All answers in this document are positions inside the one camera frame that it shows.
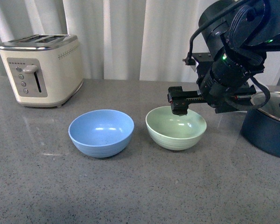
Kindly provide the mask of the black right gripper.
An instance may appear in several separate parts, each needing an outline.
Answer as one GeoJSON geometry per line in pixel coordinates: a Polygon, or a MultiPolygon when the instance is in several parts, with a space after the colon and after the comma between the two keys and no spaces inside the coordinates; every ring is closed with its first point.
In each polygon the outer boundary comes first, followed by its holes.
{"type": "Polygon", "coordinates": [[[167,98],[174,115],[187,115],[192,103],[207,103],[215,108],[216,113],[250,109],[250,100],[256,89],[247,83],[243,67],[232,63],[226,55],[214,61],[209,53],[194,53],[183,61],[186,65],[195,66],[198,90],[185,92],[181,86],[168,88],[167,98]]]}

